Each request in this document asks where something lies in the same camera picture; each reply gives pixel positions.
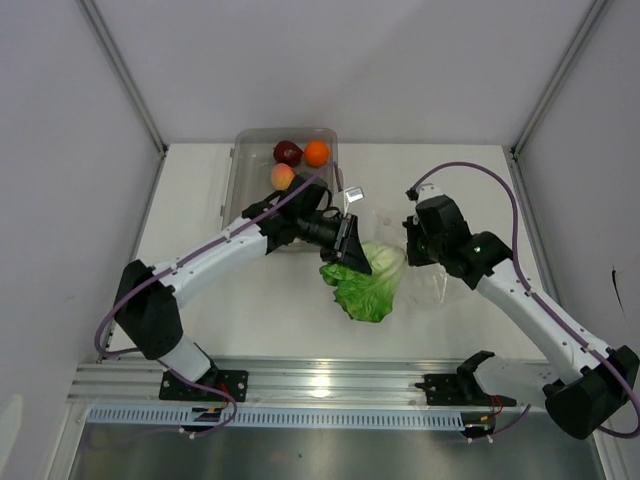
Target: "black mount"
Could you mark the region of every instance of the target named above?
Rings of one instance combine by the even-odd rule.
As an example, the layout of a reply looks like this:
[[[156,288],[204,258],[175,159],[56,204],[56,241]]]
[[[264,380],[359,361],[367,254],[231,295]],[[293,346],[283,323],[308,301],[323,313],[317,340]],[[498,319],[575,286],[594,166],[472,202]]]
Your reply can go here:
[[[439,263],[473,290],[483,276],[493,274],[494,266],[512,258],[511,249],[493,233],[472,235],[460,209],[446,195],[423,200],[415,211],[402,224],[410,266]]]
[[[465,360],[456,373],[429,373],[423,376],[422,383],[415,386],[424,390],[427,405],[441,407],[491,407],[491,396],[482,391],[473,376],[478,365],[487,358],[493,357],[493,352],[481,351]],[[500,396],[505,407],[515,407],[517,402],[509,397]]]
[[[211,368],[196,383],[206,387],[226,390],[234,400],[243,403],[249,388],[249,372],[246,370],[219,370],[211,362]],[[181,402],[225,402],[225,398],[215,393],[193,388],[181,382],[171,372],[162,375],[160,400]]]
[[[285,192],[275,192],[242,212],[243,218],[256,218],[273,205],[271,202],[299,188],[305,178],[296,175]],[[327,208],[318,210],[325,194],[329,195]],[[371,275],[371,266],[360,244],[358,217],[343,215],[331,205],[331,195],[326,182],[318,180],[308,185],[300,194],[287,202],[273,215],[258,222],[260,231],[268,239],[267,253],[296,238],[320,247],[320,257],[325,262],[337,262],[358,272]]]

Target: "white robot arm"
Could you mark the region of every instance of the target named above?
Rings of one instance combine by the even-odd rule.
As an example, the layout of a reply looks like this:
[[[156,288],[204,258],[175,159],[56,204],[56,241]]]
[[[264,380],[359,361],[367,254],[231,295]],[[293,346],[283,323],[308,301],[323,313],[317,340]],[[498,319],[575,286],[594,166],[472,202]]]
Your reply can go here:
[[[427,184],[408,194],[417,203],[415,215],[404,222],[409,265],[443,265],[450,275],[462,279],[506,313],[550,363],[550,367],[535,367],[480,352],[458,368],[460,381],[469,381],[472,374],[472,389],[544,407],[565,432],[576,438],[586,438],[628,401],[619,382],[592,352],[607,359],[633,387],[640,362],[631,349],[612,349],[544,292],[524,285],[511,249],[490,232],[472,235],[455,202],[437,187]],[[571,330],[579,332],[587,348],[569,335],[534,296]]]
[[[146,266],[136,260],[123,271],[116,303],[138,285],[153,277],[154,271],[171,269],[169,275],[151,283],[132,297],[115,320],[149,360],[157,360],[190,382],[198,382],[216,370],[209,357],[182,329],[180,309],[193,296],[231,268],[267,255],[300,238],[320,247],[326,262],[347,265],[365,274],[371,267],[358,238],[358,218],[336,208],[318,210],[327,192],[326,183],[311,183],[296,176],[286,192],[270,195],[242,212],[224,231],[188,255]],[[292,192],[301,193],[293,196]],[[278,199],[283,205],[273,215],[262,215]]]

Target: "metal frame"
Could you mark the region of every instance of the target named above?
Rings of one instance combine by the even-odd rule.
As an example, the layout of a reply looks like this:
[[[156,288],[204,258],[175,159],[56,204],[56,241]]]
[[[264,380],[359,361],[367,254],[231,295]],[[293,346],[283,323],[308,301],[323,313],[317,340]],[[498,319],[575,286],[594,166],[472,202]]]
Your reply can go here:
[[[518,136],[518,140],[516,140],[515,146],[512,149],[514,159],[518,160],[520,158],[520,154],[527,144],[527,141],[531,138],[531,135],[533,135],[545,114],[549,111],[560,89],[573,71],[580,54],[588,45],[589,40],[593,37],[594,32],[612,3],[613,0],[592,1],[589,10],[583,17],[569,46],[564,51],[560,62],[545,85],[536,106],[531,112],[531,115],[529,115],[522,132]]]
[[[125,63],[124,58],[113,39],[113,35],[111,35],[111,32],[98,9],[98,6],[94,0],[76,0],[76,3],[87,20],[89,28],[95,35],[98,45],[100,45],[100,48],[102,49],[106,60],[109,62],[113,73],[122,85],[131,106],[136,112],[136,115],[147,130],[147,134],[149,135],[151,142],[153,142],[153,145],[159,153],[164,154],[167,148],[166,144],[162,140],[158,127],[149,113],[147,104],[145,103],[138,86],[133,80],[129,67],[127,67],[127,64]]]
[[[513,181],[513,189],[515,190],[516,198],[518,199],[518,205],[520,207],[520,213],[522,214],[522,220],[524,227],[527,230],[529,236],[529,242],[531,243],[531,249],[533,250],[533,258],[536,260],[538,267],[538,273],[540,273],[540,282],[542,288],[547,292],[553,300],[560,303],[560,295],[556,286],[556,281],[553,277],[553,271],[551,264],[549,263],[549,256],[542,241],[540,235],[540,229],[538,228],[538,222],[536,221],[533,213],[533,206],[531,205],[531,199],[527,192],[527,187],[522,178],[522,170],[520,164],[513,158],[513,155],[508,148],[504,148],[504,155],[509,166],[509,173],[511,174],[511,180]]]
[[[428,407],[414,384],[426,373],[454,373],[462,360],[274,360],[214,358],[224,370],[249,372],[245,405],[269,408],[412,410]],[[139,355],[78,367],[69,403],[193,405],[158,399],[163,368]],[[216,403],[204,403],[203,406]]]

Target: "lettuce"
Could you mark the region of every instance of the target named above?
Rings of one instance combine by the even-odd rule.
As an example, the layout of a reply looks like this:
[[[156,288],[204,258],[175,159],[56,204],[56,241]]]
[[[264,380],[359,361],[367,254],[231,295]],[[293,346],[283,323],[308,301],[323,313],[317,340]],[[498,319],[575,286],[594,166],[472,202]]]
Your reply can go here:
[[[393,310],[393,297],[407,266],[404,250],[382,242],[362,244],[372,275],[337,263],[323,265],[320,274],[336,287],[335,301],[352,320],[380,323]]]

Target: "purple cable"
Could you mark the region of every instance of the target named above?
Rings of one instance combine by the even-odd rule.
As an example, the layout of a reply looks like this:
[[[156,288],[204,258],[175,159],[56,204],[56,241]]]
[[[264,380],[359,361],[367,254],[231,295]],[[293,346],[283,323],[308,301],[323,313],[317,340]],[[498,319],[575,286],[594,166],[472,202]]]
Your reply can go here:
[[[162,364],[164,367],[167,367],[167,365],[165,365],[162,362],[159,362],[160,364]],[[215,393],[216,395],[219,395],[221,397],[223,397],[225,400],[227,400],[229,403],[231,403],[233,405],[233,412],[231,413],[231,415],[229,416],[229,418],[227,418],[226,420],[224,420],[223,422],[220,422],[217,425],[214,425],[211,428],[208,428],[207,430],[204,430],[202,432],[193,432],[190,435],[193,435],[193,438],[201,438],[204,437],[206,435],[210,435],[213,432],[216,432],[218,430],[220,430],[221,428],[224,428],[225,426],[227,426],[229,423],[233,422],[233,420],[236,418],[236,415],[238,414],[238,403],[236,402],[236,400],[229,395],[228,393],[222,391],[222,390],[218,390],[217,388],[211,388],[211,387],[207,387],[205,385],[200,385],[198,383],[192,382],[190,380],[187,380],[185,377],[183,377],[182,375],[180,375],[179,373],[169,369],[169,371],[171,372],[171,374],[176,377],[178,380],[180,380],[182,383],[185,383],[186,385],[189,385],[190,387],[193,388],[197,388],[200,390],[204,390],[205,392],[210,392],[210,393]],[[114,447],[120,447],[122,445],[127,445],[131,442],[135,442],[136,440],[140,440],[141,438],[145,438],[145,437],[150,437],[152,435],[156,435],[158,433],[164,433],[164,432],[173,432],[173,433],[177,433],[180,432],[180,430],[176,430],[175,427],[158,427],[158,428],[154,428],[153,430],[147,430],[145,432],[141,432],[138,433],[136,435],[132,435],[130,437],[124,438],[122,440],[119,440],[115,443],[109,444],[109,445],[104,445],[104,446],[94,446],[91,444],[90,439],[87,438],[86,443],[84,445],[86,445],[87,447],[89,447],[92,450],[97,450],[97,451],[102,451],[102,450],[107,450],[110,448],[114,448]],[[91,430],[89,430],[87,432],[87,436],[89,436],[91,434]]]
[[[468,167],[468,168],[473,168],[475,170],[479,170],[479,171],[489,175],[494,180],[496,180],[502,186],[504,191],[507,192],[507,195],[509,196],[509,201],[511,202],[511,209],[513,211],[513,230],[512,230],[512,235],[511,235],[511,249],[513,250],[513,265],[514,265],[514,268],[515,268],[516,275],[517,275],[518,279],[520,280],[522,285],[525,287],[525,289],[530,291],[531,290],[531,284],[527,280],[526,275],[524,275],[524,273],[522,272],[522,267],[520,266],[520,256],[518,254],[518,203],[516,201],[515,195],[511,191],[511,188],[509,187],[507,182],[505,182],[499,175],[497,175],[496,173],[492,172],[488,168],[483,167],[481,165],[477,165],[475,163],[470,163],[470,162],[448,162],[448,163],[443,163],[442,165],[438,165],[434,169],[428,171],[426,174],[424,174],[420,178],[420,180],[418,180],[413,185],[413,187],[411,187],[411,189],[412,190],[417,189],[422,184],[422,182],[424,182],[431,175],[433,175],[436,172],[439,172],[440,170],[443,170],[443,169],[449,168],[449,167]],[[562,319],[562,317],[560,317],[560,315],[558,315],[553,310],[553,308],[551,308],[551,306],[549,306],[544,301],[544,299],[542,297],[540,297],[540,295],[538,295],[534,291],[534,292],[531,293],[531,298],[533,298],[536,301],[536,303],[538,305],[540,305],[540,307],[560,326],[560,328],[562,328],[582,348],[584,348],[589,353],[591,353],[591,355],[593,355],[602,365],[604,365],[605,368],[607,370],[609,370],[611,375],[613,375],[613,377],[616,379],[616,381],[618,381],[620,383],[620,386],[623,388],[625,393],[629,396],[629,399],[631,400],[631,403],[633,404],[633,408],[635,409],[636,415],[638,417],[638,425],[636,426],[636,429],[633,430],[632,432],[629,432],[629,433],[616,432],[616,431],[610,430],[610,429],[608,429],[606,427],[598,427],[598,430],[600,430],[601,432],[604,432],[604,433],[606,433],[608,435],[611,435],[613,437],[617,437],[617,438],[631,439],[631,438],[636,438],[636,437],[640,436],[640,399],[635,394],[635,392],[633,391],[633,389],[631,388],[629,383],[620,374],[620,372],[618,372],[618,370],[616,370],[616,368],[611,364],[611,362],[609,362],[609,360],[604,358],[604,356],[602,356],[596,350],[589,349],[589,342],[587,342],[584,338],[582,338],[578,332],[574,331]]]
[[[302,185],[300,185],[293,192],[291,192],[289,195],[284,197],[280,202],[276,203],[269,210],[267,210],[266,212],[261,213],[260,215],[258,215],[256,218],[254,218],[250,222],[247,222],[247,223],[241,225],[240,227],[235,229],[233,232],[231,232],[230,237],[231,238],[235,237],[236,235],[238,235],[239,233],[243,232],[244,230],[246,230],[250,226],[255,225],[258,222],[261,222],[262,220],[264,220],[268,216],[272,215],[273,213],[275,213],[276,211],[281,209],[284,205],[289,203],[294,197],[298,196],[305,188],[307,188],[317,178],[319,178],[320,175],[322,174],[322,172],[324,172],[324,170],[330,164],[333,165],[333,168],[334,168],[334,173],[335,173],[335,177],[336,177],[336,185],[338,186],[338,191],[341,191],[342,190],[342,183],[341,183],[340,178],[339,178],[340,177],[340,170],[338,168],[338,164],[336,162],[334,162],[333,160],[331,160],[330,162],[327,162],[322,167],[320,167]],[[179,262],[177,262],[176,265],[178,266],[178,268],[184,267],[185,264],[189,263],[194,258],[196,258],[199,255],[202,255],[203,253],[205,253],[205,252],[211,250],[212,248],[220,245],[221,243],[225,242],[226,240],[227,239],[225,237],[216,238],[215,240],[212,240],[211,242],[207,243],[206,245],[200,247],[199,249],[197,249],[194,252],[190,253],[186,257],[182,258]],[[93,337],[93,346],[95,347],[96,351],[100,355],[102,355],[105,358],[112,358],[112,357],[117,357],[117,356],[120,356],[120,355],[124,355],[126,353],[134,353],[134,352],[138,351],[137,348],[126,348],[126,349],[123,349],[123,350],[114,350],[114,351],[106,350],[102,346],[102,336],[104,334],[104,331],[107,328],[107,325],[109,325],[109,322],[115,316],[115,314],[118,313],[120,311],[120,309],[122,307],[124,307],[127,304],[127,302],[129,302],[129,300],[131,300],[133,297],[135,297],[138,293],[140,293],[142,290],[147,288],[149,285],[151,285],[154,282],[157,282],[158,280],[161,280],[162,278],[164,278],[167,275],[169,275],[171,272],[173,272],[173,269],[172,268],[167,268],[167,269],[161,271],[160,273],[155,274],[153,277],[149,278],[148,280],[145,280],[140,285],[136,286],[134,289],[132,289],[130,292],[128,292],[124,297],[122,297],[118,302],[116,302],[116,304],[113,306],[113,308],[111,310],[109,310],[109,313],[107,313],[105,315],[105,317],[102,319],[102,321],[98,325],[96,333],[95,333],[95,335]]]

